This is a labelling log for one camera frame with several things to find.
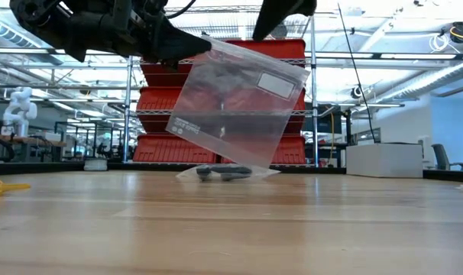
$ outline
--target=wooden tabletop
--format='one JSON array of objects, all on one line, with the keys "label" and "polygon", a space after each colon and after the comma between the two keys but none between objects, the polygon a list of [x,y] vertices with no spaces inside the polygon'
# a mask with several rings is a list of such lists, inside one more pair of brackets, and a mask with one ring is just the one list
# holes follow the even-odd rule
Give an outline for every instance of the wooden tabletop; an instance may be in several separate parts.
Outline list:
[{"label": "wooden tabletop", "polygon": [[[13,137],[11,141],[11,136],[0,134],[0,139],[3,141],[11,142],[13,144],[40,144],[44,145],[44,142],[35,137]],[[65,147],[66,143],[62,141],[49,141],[54,147]]]},{"label": "wooden tabletop", "polygon": [[1,176],[0,274],[463,274],[457,183],[343,175]]}]

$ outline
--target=clear plastic bag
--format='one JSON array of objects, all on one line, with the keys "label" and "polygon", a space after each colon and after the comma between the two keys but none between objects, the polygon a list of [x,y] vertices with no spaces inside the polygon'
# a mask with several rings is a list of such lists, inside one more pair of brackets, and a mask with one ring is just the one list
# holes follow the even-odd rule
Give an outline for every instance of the clear plastic bag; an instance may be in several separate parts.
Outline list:
[{"label": "clear plastic bag", "polygon": [[167,131],[236,163],[268,168],[309,72],[203,38],[212,50],[195,58]]},{"label": "clear plastic bag", "polygon": [[224,182],[229,182],[232,180],[244,180],[250,179],[253,180],[263,179],[268,176],[280,173],[280,171],[265,169],[262,167],[244,167],[239,164],[206,164],[200,165],[188,169],[182,173],[179,173],[176,177],[182,181],[216,181],[221,180]]}]

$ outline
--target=red plastic crate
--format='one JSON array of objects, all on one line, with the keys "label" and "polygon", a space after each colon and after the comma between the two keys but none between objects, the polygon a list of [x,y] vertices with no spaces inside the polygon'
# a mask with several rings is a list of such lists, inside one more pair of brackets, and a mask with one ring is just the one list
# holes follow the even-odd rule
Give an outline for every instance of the red plastic crate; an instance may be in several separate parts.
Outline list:
[{"label": "red plastic crate", "polygon": [[277,59],[305,59],[306,43],[303,39],[288,40],[227,40],[227,43],[254,50]]},{"label": "red plastic crate", "polygon": [[[180,94],[180,87],[148,87],[140,90],[137,111],[172,110]],[[164,133],[169,115],[138,115],[147,133]]]},{"label": "red plastic crate", "polygon": [[[233,162],[222,157],[222,163]],[[306,164],[304,137],[300,135],[283,136],[277,146],[272,164]]]},{"label": "red plastic crate", "polygon": [[[274,98],[262,96],[260,98],[252,95],[248,90],[237,91],[232,98],[225,101],[225,110],[230,111],[260,111],[269,110],[271,102]],[[298,98],[298,102],[294,106],[294,110],[302,111],[305,110],[305,89],[301,92]],[[287,123],[284,134],[299,134],[305,121],[304,116],[291,115],[290,120]]]},{"label": "red plastic crate", "polygon": [[172,134],[146,134],[138,137],[133,161],[215,163],[216,154]]},{"label": "red plastic crate", "polygon": [[[179,98],[181,87],[147,87],[140,90],[137,111],[173,110]],[[194,99],[182,102],[185,108],[189,104],[191,109],[217,110],[219,102],[205,91],[193,92]],[[165,127],[170,115],[138,115],[147,133],[165,133]]]},{"label": "red plastic crate", "polygon": [[141,64],[149,87],[184,86],[192,64],[179,64],[177,71],[162,67],[160,64]]},{"label": "red plastic crate", "polygon": [[[278,59],[305,59],[305,41],[302,39],[264,40],[227,40],[228,43],[249,50],[255,50]],[[177,71],[173,72],[160,64],[141,64],[141,70],[150,87],[184,86],[192,64],[179,64]]]}]

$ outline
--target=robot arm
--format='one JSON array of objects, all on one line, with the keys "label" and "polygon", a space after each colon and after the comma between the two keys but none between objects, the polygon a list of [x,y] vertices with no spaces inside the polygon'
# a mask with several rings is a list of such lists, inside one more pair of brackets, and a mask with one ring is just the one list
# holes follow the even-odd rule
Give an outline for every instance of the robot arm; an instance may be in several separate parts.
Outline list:
[{"label": "robot arm", "polygon": [[[176,29],[167,0],[10,0],[19,24],[83,62],[87,50],[141,56],[176,66],[179,60],[211,50],[211,44]],[[263,40],[288,15],[312,15],[316,0],[264,0],[254,32]]]},{"label": "robot arm", "polygon": [[30,101],[32,88],[17,88],[16,92],[11,94],[11,101],[9,106],[4,111],[2,116],[3,124],[2,134],[10,135],[17,134],[20,137],[26,137],[28,135],[28,125],[31,119],[37,117],[37,106]]}]

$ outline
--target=ziplock bag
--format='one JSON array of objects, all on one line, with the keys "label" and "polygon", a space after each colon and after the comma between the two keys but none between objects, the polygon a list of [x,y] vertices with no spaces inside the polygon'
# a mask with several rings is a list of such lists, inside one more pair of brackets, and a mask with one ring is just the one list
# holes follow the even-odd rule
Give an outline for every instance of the ziplock bag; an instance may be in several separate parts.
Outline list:
[{"label": "ziplock bag", "polygon": [[246,167],[268,168],[309,72],[203,39],[212,50],[195,58],[167,131]]}]

